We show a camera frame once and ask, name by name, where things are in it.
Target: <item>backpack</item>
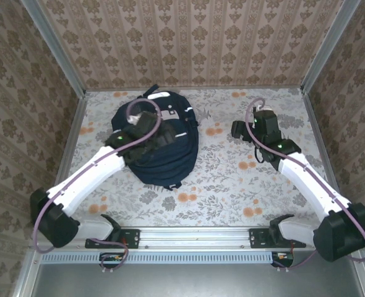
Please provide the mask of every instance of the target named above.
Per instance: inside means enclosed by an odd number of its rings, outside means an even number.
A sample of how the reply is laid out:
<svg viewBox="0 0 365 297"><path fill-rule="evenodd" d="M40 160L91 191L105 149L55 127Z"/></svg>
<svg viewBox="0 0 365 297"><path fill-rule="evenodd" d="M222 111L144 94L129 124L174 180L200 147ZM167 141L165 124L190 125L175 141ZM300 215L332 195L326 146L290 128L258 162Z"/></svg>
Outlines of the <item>backpack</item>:
<svg viewBox="0 0 365 297"><path fill-rule="evenodd" d="M148 98L157 88L158 85L154 85L138 98ZM152 100L160 107L162 120L175 130L175 141L143 154L139 160L128 166L143 183L163 186L172 191L181 187L181 181L194 169L199 149L199 124L191 104L184 96L169 91L157 94L169 95ZM111 120L113 131L131 125L126 119L128 104L122 105ZM155 109L143 102L133 107L132 114L142 111L154 113Z"/></svg>

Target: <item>patterned wallpaper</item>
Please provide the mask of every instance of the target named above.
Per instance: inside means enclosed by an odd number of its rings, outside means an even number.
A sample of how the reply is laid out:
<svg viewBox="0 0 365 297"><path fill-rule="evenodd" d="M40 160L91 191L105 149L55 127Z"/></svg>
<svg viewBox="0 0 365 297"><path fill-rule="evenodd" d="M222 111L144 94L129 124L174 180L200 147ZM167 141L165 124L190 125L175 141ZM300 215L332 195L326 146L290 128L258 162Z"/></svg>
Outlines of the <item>patterned wallpaper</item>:
<svg viewBox="0 0 365 297"><path fill-rule="evenodd" d="M53 184L77 97L19 1L0 0L0 296L13 290L28 197Z"/></svg>
<svg viewBox="0 0 365 297"><path fill-rule="evenodd" d="M88 90L299 85L343 0L40 0Z"/></svg>
<svg viewBox="0 0 365 297"><path fill-rule="evenodd" d="M341 192L365 204L365 1L328 59L310 98Z"/></svg>

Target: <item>floral tablecloth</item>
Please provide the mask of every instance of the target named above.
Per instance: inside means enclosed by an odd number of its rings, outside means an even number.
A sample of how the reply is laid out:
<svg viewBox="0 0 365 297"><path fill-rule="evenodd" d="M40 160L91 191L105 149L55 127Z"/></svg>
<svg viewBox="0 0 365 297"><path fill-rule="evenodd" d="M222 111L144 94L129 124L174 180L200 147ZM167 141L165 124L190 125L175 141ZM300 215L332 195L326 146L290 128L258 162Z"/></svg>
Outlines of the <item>floral tablecloth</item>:
<svg viewBox="0 0 365 297"><path fill-rule="evenodd" d="M107 213L122 226L254 226L285 213L315 218L293 183L268 163L259 164L254 146L232 138L231 124L243 120L248 104L263 97L278 116L285 138L293 139L322 175L311 124L298 89L180 90L194 107L199 154L178 190L146 185L125 168L107 179L80 205L75 217ZM111 118L141 91L89 92L88 106L71 166L87 162L111 134Z"/></svg>

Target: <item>gray metal base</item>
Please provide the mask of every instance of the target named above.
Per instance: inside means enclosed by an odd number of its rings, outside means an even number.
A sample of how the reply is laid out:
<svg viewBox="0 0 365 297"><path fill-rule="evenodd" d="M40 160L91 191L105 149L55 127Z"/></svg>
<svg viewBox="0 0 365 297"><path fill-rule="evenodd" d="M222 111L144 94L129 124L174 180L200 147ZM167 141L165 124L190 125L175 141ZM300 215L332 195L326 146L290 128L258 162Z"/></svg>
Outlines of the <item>gray metal base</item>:
<svg viewBox="0 0 365 297"><path fill-rule="evenodd" d="M306 257L310 252L298 252ZM42 265L32 296L360 297L356 271L348 259L327 263L315 256L297 270L270 264L130 264L102 273L94 264Z"/></svg>

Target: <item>patterned fabric surface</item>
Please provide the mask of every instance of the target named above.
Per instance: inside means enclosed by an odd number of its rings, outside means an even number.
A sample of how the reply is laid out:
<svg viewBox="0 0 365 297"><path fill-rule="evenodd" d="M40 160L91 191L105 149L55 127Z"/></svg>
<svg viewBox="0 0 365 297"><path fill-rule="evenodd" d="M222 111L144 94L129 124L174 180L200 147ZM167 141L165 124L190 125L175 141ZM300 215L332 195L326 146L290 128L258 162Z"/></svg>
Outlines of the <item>patterned fabric surface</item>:
<svg viewBox="0 0 365 297"><path fill-rule="evenodd" d="M194 107L199 126L199 155L193 172L178 190L141 183L123 169L84 202L76 217L107 213L124 226L268 225L281 214L314 218L291 181L269 164L259 164L254 146L230 135L251 100L267 99L284 136L294 139L324 176L314 135L298 89L181 90ZM78 170L111 134L111 118L122 104L142 92L89 92L88 107L75 149L71 173Z"/></svg>
<svg viewBox="0 0 365 297"><path fill-rule="evenodd" d="M13 293L28 198L53 185L77 97L19 1L0 0L0 296Z"/></svg>
<svg viewBox="0 0 365 297"><path fill-rule="evenodd" d="M365 204L365 1L361 1L310 98L341 192Z"/></svg>
<svg viewBox="0 0 365 297"><path fill-rule="evenodd" d="M300 85L343 0L40 0L87 90Z"/></svg>

